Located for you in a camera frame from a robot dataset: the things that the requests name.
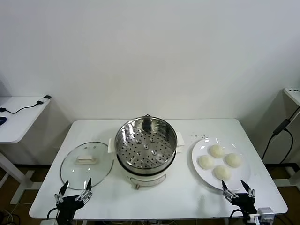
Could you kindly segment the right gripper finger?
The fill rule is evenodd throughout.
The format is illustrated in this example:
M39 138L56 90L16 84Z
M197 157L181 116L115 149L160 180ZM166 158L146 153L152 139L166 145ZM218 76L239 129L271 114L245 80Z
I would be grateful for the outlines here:
M221 180L222 182L222 190L223 190L223 196L225 197L225 199L227 200L232 200L238 197L237 194L235 194L234 192L230 191L227 187L227 185L225 184L225 182L223 180Z
M246 191L245 193L242 193L242 197L245 197L247 199L255 199L255 190L251 189L250 186L243 180L240 181Z

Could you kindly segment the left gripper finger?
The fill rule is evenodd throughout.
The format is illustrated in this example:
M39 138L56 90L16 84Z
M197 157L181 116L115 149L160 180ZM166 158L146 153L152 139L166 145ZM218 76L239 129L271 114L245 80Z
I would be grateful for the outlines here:
M59 193L54 195L57 203L63 202L63 196L65 194L66 189L68 188L68 184L69 182L66 181L64 185L60 188Z
M90 178L88 183L85 186L84 191L75 198L75 201L76 202L87 203L92 197L92 190L91 189L92 189L92 185L91 185L91 178Z

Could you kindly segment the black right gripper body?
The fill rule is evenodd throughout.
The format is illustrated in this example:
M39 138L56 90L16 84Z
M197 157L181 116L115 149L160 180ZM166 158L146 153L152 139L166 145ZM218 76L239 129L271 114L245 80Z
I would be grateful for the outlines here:
M231 199L232 205L238 206L243 214L243 217L249 217L250 214L256 214L257 210L254 206L255 193L236 193Z

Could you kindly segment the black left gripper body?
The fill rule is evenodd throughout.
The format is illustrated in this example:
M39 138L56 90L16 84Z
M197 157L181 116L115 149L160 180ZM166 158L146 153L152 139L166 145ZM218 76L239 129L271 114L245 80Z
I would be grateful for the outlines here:
M77 210L84 207L83 200L76 200L78 196L67 196L63 202L56 204L59 211L56 221L59 225L71 225Z

